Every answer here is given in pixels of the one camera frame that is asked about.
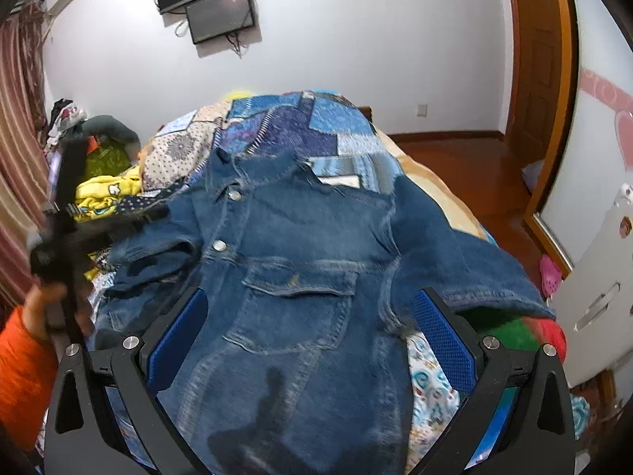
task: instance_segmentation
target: orange sleeve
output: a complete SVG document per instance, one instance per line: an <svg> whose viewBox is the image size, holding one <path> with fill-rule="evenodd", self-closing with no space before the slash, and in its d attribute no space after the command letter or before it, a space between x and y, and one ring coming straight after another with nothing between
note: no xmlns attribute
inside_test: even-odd
<svg viewBox="0 0 633 475"><path fill-rule="evenodd" d="M15 309L0 332L0 421L24 451L35 446L56 373L53 347L32 338Z"/></svg>

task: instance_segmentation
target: yellow cartoon fabric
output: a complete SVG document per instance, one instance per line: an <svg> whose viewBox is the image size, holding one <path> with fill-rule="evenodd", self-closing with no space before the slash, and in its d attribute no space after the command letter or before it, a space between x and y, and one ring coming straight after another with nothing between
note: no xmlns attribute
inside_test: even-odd
<svg viewBox="0 0 633 475"><path fill-rule="evenodd" d="M124 196L140 193L138 166L129 169L121 177L103 175L93 177L77 186L75 204L80 214L75 215L78 222L96 220L110 216Z"/></svg>

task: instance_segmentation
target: denim jacket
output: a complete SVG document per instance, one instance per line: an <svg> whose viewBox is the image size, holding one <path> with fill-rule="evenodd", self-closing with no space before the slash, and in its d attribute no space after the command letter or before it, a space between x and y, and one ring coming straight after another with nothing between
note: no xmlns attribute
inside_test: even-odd
<svg viewBox="0 0 633 475"><path fill-rule="evenodd" d="M183 283L210 309L159 401L216 474L403 473L412 296L551 317L520 264L406 177L324 185L294 153L214 150L169 218L116 244L98 329L140 333Z"/></svg>

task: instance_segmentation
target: metal screw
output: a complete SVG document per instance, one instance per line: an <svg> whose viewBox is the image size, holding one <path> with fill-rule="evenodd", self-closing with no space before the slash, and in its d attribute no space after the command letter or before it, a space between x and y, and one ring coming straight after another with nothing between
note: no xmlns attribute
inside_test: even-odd
<svg viewBox="0 0 633 475"><path fill-rule="evenodd" d="M132 348L136 348L140 340L136 336L130 336L129 338L125 338L123 340L123 347L126 350L131 350Z"/></svg>
<svg viewBox="0 0 633 475"><path fill-rule="evenodd" d="M77 352L79 352L79 345L76 342L69 344L66 348L66 355L69 357L73 357Z"/></svg>
<svg viewBox="0 0 633 475"><path fill-rule="evenodd" d="M544 344L543 352L545 355L549 355L550 357L554 357L556 355L556 347L553 344Z"/></svg>
<svg viewBox="0 0 633 475"><path fill-rule="evenodd" d="M483 345L489 350L496 350L500 344L499 339L495 338L495 336L485 336L483 338Z"/></svg>

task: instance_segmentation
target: pink heart decal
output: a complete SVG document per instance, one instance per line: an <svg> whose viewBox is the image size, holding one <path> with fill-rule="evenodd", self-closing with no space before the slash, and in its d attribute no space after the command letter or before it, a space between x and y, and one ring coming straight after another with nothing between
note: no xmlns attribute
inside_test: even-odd
<svg viewBox="0 0 633 475"><path fill-rule="evenodd" d="M633 170L633 115L627 110L621 110L615 115L615 133L625 169Z"/></svg>

